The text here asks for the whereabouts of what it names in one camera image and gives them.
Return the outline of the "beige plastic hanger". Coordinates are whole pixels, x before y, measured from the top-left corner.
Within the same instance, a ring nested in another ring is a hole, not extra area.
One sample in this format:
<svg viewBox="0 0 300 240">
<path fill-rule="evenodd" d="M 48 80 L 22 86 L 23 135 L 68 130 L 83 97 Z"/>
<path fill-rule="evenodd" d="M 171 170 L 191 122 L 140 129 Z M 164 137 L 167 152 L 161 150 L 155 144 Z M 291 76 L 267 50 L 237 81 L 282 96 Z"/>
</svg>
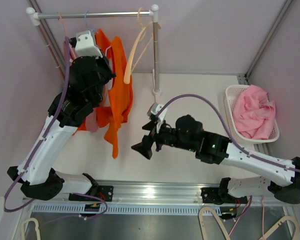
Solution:
<svg viewBox="0 0 300 240">
<path fill-rule="evenodd" d="M 128 85 L 131 82 L 131 74 L 133 70 L 135 69 L 136 65 L 139 63 L 140 59 L 142 58 L 143 54 L 147 50 L 147 47 L 150 43 L 153 43 L 153 60 L 154 60 L 154 73 L 158 73 L 158 67 L 159 67 L 159 29 L 161 29 L 161 25 L 159 24 L 159 6 L 157 4 L 153 4 L 151 6 L 151 9 L 149 11 L 149 15 L 151 16 L 151 22 L 144 25 L 140 21 L 140 15 L 142 11 L 142 7 L 138 10 L 136 16 L 137 16 L 137 23 L 141 27 L 141 30 L 139 34 L 137 35 L 133 46 L 131 48 L 128 61 L 126 63 L 126 68 L 124 72 L 123 82 Z M 144 47 L 142 52 L 140 53 L 138 59 L 134 62 L 135 53 L 138 47 L 138 44 L 144 39 L 144 37 L 147 34 L 148 28 L 152 26 L 152 37 L 148 41 L 147 45 Z"/>
</svg>

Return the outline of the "light pink t shirt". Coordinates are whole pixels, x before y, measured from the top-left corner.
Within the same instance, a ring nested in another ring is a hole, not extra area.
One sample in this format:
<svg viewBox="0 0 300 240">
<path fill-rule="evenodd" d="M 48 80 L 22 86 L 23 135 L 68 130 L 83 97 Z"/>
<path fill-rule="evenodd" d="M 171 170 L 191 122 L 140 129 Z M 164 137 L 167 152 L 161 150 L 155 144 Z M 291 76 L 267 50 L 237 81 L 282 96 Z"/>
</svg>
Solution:
<svg viewBox="0 0 300 240">
<path fill-rule="evenodd" d="M 252 140 L 268 140 L 275 126 L 276 104 L 268 93 L 250 85 L 239 96 L 232 111 L 236 130 Z"/>
</svg>

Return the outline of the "orange t shirt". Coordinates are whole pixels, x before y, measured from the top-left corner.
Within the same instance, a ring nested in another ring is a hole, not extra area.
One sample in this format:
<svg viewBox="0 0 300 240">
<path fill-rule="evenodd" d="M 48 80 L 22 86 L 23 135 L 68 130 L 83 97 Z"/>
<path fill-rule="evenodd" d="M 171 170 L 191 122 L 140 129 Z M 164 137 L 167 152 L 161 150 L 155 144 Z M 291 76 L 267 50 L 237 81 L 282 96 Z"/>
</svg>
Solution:
<svg viewBox="0 0 300 240">
<path fill-rule="evenodd" d="M 104 139 L 112 145 L 112 157 L 119 155 L 118 131 L 123 123 L 128 122 L 128 116 L 133 105 L 132 82 L 124 82 L 127 59 L 121 39 L 116 36 L 111 42 L 111 50 L 114 59 L 114 71 L 111 89 L 108 91 L 111 113 L 109 114 L 109 127 Z"/>
<path fill-rule="evenodd" d="M 115 76 L 109 60 L 97 46 L 90 30 L 76 34 L 74 51 L 77 55 L 70 67 L 71 88 L 90 103 L 92 112 L 85 118 L 85 129 L 91 133 L 98 130 L 97 110 L 104 98 L 105 85 Z"/>
</svg>

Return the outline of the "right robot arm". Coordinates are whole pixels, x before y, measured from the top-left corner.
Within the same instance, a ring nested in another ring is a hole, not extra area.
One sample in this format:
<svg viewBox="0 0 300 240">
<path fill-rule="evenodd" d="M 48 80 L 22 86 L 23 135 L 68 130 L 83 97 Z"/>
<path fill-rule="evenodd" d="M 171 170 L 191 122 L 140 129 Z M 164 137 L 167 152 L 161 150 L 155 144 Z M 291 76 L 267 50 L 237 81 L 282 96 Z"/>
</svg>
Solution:
<svg viewBox="0 0 300 240">
<path fill-rule="evenodd" d="M 149 133 L 131 149 L 148 160 L 153 155 L 152 146 L 156 146 L 157 152 L 169 146 L 193 152 L 203 163 L 236 167 L 256 175 L 223 178 L 217 190 L 222 202 L 248 196 L 273 196 L 283 203 L 300 204 L 300 157 L 282 159 L 247 150 L 226 136 L 205 131 L 202 123 L 190 115 L 179 117 L 174 128 L 151 116 L 142 129 Z"/>
</svg>

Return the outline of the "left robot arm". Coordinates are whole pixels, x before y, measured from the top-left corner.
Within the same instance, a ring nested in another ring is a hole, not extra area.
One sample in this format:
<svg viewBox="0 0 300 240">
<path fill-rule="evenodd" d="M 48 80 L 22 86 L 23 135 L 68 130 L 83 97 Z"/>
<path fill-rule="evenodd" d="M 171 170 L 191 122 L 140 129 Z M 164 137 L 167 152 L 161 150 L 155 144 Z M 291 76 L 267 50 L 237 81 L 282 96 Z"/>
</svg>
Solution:
<svg viewBox="0 0 300 240">
<path fill-rule="evenodd" d="M 35 200 L 51 200 L 68 194 L 70 201 L 91 201 L 100 192 L 99 184 L 89 174 L 65 174 L 53 164 L 68 139 L 86 117 L 103 101 L 105 85 L 115 76 L 106 57 L 81 56 L 69 67 L 69 80 L 53 100 L 43 129 L 32 152 L 7 174 L 21 184 L 22 193 Z"/>
</svg>

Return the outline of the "salmon pink t shirt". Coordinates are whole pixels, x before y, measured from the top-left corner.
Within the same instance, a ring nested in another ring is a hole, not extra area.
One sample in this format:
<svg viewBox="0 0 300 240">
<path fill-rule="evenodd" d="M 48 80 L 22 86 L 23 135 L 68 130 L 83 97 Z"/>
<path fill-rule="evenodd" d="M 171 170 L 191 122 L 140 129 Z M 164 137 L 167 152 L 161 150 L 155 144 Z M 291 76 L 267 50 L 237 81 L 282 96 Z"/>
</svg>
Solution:
<svg viewBox="0 0 300 240">
<path fill-rule="evenodd" d="M 64 41 L 63 42 L 63 54 L 64 59 L 66 63 L 69 63 L 71 66 L 73 61 L 78 57 L 75 53 L 75 50 L 73 49 L 72 45 L 69 43 L 69 60 L 67 60 L 67 44 Z M 96 120 L 96 111 L 92 110 L 92 113 L 90 113 L 86 119 L 82 122 L 82 124 L 78 127 L 76 132 L 79 131 L 89 131 L 91 133 L 95 133 L 98 130 L 99 126 Z"/>
</svg>

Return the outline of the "pink plastic hanger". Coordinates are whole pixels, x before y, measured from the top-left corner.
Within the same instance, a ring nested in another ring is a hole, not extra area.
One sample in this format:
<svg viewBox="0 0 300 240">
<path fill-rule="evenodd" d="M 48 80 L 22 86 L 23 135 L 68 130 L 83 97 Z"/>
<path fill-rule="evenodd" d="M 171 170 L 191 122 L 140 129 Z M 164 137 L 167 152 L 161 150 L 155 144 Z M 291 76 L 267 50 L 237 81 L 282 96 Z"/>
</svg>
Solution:
<svg viewBox="0 0 300 240">
<path fill-rule="evenodd" d="M 67 31 L 66 31 L 66 27 L 65 27 L 65 23 L 64 23 L 64 20 L 62 18 L 62 15 L 60 12 L 57 12 L 58 16 L 59 16 L 59 21 L 61 23 L 61 26 L 62 26 L 62 31 L 63 31 L 63 35 L 64 35 L 64 44 L 66 47 L 70 47 L 71 44 L 70 44 L 70 40 L 69 40 L 69 37 L 67 35 Z"/>
</svg>

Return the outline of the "beige hanger bottom centre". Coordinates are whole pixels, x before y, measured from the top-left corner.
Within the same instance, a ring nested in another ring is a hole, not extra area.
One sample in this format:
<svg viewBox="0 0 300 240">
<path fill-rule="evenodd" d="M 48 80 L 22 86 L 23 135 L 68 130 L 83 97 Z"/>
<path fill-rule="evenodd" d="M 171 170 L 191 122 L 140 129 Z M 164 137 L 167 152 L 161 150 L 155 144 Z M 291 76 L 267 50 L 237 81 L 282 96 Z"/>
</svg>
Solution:
<svg viewBox="0 0 300 240">
<path fill-rule="evenodd" d="M 204 213 L 210 214 L 210 217 L 213 220 L 208 220 L 207 217 L 205 216 Z M 224 240 L 230 240 L 230 235 L 224 225 L 223 220 L 218 216 L 216 210 L 210 206 L 203 206 L 200 208 L 197 214 L 198 218 L 198 223 L 199 223 L 199 228 L 200 228 L 200 233 L 201 233 L 201 238 L 203 240 L 208 239 L 208 230 L 216 230 L 217 227 L 220 230 L 220 232 L 223 235 Z"/>
</svg>

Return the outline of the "beige hanger bottom right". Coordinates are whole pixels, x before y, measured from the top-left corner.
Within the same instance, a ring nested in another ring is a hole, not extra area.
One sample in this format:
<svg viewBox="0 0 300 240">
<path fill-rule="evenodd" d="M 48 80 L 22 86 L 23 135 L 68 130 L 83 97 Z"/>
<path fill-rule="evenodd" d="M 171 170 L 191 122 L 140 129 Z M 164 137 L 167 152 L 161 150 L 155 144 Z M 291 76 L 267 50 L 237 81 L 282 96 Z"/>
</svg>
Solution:
<svg viewBox="0 0 300 240">
<path fill-rule="evenodd" d="M 265 240 L 269 238 L 280 226 L 285 222 L 291 222 L 294 226 L 294 232 L 292 233 L 292 240 L 298 240 L 300 236 L 300 225 L 298 221 L 292 216 L 283 216 L 281 217 L 273 226 L 271 226 L 266 233 L 264 233 L 259 239 Z"/>
</svg>

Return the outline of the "silver clothes rack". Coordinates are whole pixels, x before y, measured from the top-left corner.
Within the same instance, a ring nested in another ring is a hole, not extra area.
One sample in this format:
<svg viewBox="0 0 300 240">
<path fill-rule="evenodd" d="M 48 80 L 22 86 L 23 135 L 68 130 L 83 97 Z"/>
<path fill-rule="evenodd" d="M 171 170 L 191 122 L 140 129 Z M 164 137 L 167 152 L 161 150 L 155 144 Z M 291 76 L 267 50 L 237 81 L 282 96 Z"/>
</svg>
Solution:
<svg viewBox="0 0 300 240">
<path fill-rule="evenodd" d="M 159 76 L 159 34 L 158 31 L 161 28 L 159 24 L 159 6 L 154 4 L 151 6 L 151 9 L 148 11 L 130 11 L 130 12 L 92 12 L 92 13 L 41 13 L 37 12 L 35 8 L 28 7 L 26 8 L 26 13 L 28 14 L 32 24 L 36 27 L 41 25 L 41 21 L 45 19 L 79 19 L 79 18 L 114 18 L 114 17 L 137 17 L 148 16 L 151 17 L 151 22 L 147 25 L 141 26 L 141 31 L 133 44 L 132 50 L 129 55 L 127 62 L 127 72 L 129 74 L 135 69 L 137 61 L 133 63 L 133 58 L 135 51 L 137 49 L 138 43 L 141 41 L 141 38 L 148 27 L 151 25 L 153 29 L 152 37 L 149 40 L 149 43 L 153 43 L 153 64 L 154 69 L 152 70 L 152 79 L 153 79 L 153 95 L 154 103 L 149 109 L 149 114 L 160 115 L 164 111 L 164 106 L 160 104 L 160 97 L 162 90 L 160 89 L 160 76 Z"/>
</svg>

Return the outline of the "white plastic laundry basket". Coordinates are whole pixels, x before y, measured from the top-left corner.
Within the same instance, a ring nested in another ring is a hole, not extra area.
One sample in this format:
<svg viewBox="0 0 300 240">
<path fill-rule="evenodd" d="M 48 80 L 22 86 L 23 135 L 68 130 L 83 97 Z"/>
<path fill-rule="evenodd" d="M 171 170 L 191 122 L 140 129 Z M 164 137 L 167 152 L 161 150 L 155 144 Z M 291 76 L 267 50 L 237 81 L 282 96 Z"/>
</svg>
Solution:
<svg viewBox="0 0 300 240">
<path fill-rule="evenodd" d="M 244 144 L 272 143 L 279 139 L 276 104 L 256 85 L 230 85 L 225 90 L 224 107 L 230 132 Z"/>
</svg>

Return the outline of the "aluminium mounting rail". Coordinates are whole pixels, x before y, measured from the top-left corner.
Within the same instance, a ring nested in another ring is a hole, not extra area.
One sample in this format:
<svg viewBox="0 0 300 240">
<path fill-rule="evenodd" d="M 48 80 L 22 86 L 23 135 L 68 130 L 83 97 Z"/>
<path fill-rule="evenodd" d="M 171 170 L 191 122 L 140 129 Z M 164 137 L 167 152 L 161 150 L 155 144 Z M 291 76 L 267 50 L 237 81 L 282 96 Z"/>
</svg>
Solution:
<svg viewBox="0 0 300 240">
<path fill-rule="evenodd" d="M 30 210 L 32 213 L 75 214 L 87 217 L 101 212 L 118 215 L 195 216 L 200 208 L 210 206 L 222 216 L 228 209 L 233 213 L 240 213 L 240 209 L 246 205 L 203 203 L 201 188 L 218 188 L 216 184 L 129 181 L 100 181 L 99 184 L 114 187 L 111 202 L 70 201 L 64 194 L 48 201 L 36 200 Z"/>
</svg>

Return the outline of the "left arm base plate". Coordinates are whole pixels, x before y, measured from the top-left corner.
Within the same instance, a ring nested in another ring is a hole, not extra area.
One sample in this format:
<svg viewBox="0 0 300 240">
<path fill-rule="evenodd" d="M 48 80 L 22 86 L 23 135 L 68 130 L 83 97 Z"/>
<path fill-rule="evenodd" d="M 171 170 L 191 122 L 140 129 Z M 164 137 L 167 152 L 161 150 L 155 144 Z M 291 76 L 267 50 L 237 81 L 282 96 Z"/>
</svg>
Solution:
<svg viewBox="0 0 300 240">
<path fill-rule="evenodd" d="M 92 202 L 95 199 L 91 198 L 97 197 L 105 202 L 111 202 L 113 199 L 114 187 L 112 185 L 99 185 L 98 187 L 92 186 L 91 189 L 85 193 L 87 196 L 81 196 L 77 194 L 70 194 L 68 197 L 69 201 L 75 202 Z"/>
</svg>

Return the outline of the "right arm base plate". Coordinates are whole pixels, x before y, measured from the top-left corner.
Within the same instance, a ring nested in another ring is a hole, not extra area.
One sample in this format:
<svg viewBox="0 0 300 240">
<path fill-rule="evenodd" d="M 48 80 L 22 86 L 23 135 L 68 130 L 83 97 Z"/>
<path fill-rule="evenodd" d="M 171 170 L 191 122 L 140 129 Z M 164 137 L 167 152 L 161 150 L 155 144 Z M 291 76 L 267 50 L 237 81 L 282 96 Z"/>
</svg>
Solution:
<svg viewBox="0 0 300 240">
<path fill-rule="evenodd" d="M 247 204 L 248 198 L 244 197 L 233 197 L 226 189 L 221 189 L 219 187 L 202 187 L 201 188 L 201 198 L 202 202 L 205 204 Z"/>
</svg>

